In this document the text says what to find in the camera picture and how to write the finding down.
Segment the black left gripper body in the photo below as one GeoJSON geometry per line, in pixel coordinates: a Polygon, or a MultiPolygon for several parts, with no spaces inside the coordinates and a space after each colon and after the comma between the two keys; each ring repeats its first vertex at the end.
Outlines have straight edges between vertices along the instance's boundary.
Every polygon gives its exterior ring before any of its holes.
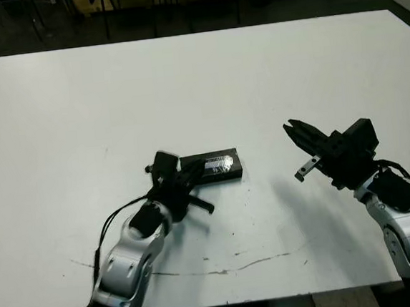
{"type": "Polygon", "coordinates": [[[197,206],[209,214],[213,214],[215,206],[208,201],[191,195],[192,190],[186,190],[185,183],[180,177],[180,172],[178,172],[173,177],[153,186],[148,192],[147,198],[164,205],[171,213],[174,223],[180,222],[187,215],[187,209],[190,205],[197,206]]]}

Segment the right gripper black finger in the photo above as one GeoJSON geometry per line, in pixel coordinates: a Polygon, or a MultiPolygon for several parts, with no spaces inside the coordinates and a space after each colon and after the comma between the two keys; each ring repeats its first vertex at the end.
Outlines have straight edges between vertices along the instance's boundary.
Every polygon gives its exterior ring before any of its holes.
{"type": "Polygon", "coordinates": [[[293,119],[289,120],[288,123],[290,125],[288,135],[298,146],[311,145],[328,139],[328,136],[322,131],[304,121],[293,119]]]}
{"type": "MultiPolygon", "coordinates": [[[[283,125],[283,128],[286,132],[286,134],[288,135],[288,129],[289,129],[290,125],[283,125]]],[[[309,155],[311,156],[319,156],[319,157],[323,157],[324,156],[324,149],[322,147],[323,141],[319,141],[317,143],[313,143],[311,145],[300,145],[298,146],[300,149],[302,149],[303,151],[306,151],[309,155]]]]}

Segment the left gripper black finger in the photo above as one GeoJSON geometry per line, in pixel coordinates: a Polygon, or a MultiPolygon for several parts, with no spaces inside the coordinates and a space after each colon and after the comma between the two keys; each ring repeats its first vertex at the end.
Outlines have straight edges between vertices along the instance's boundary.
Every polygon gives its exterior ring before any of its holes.
{"type": "Polygon", "coordinates": [[[202,162],[194,160],[182,162],[180,169],[181,180],[185,183],[197,182],[202,177],[202,162]]]}
{"type": "Polygon", "coordinates": [[[192,190],[197,184],[205,172],[205,164],[189,164],[183,168],[185,175],[185,188],[186,190],[192,190]]]}

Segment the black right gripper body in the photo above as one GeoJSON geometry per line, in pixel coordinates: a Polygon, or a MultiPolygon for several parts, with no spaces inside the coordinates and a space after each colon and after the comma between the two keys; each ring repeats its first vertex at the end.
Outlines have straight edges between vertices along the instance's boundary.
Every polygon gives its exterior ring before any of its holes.
{"type": "Polygon", "coordinates": [[[335,130],[323,141],[322,147],[324,156],[311,156],[297,170],[295,178],[303,182],[316,168],[331,178],[332,186],[341,190],[357,188],[375,172],[377,137],[372,126],[352,127],[343,133],[335,130]]]}

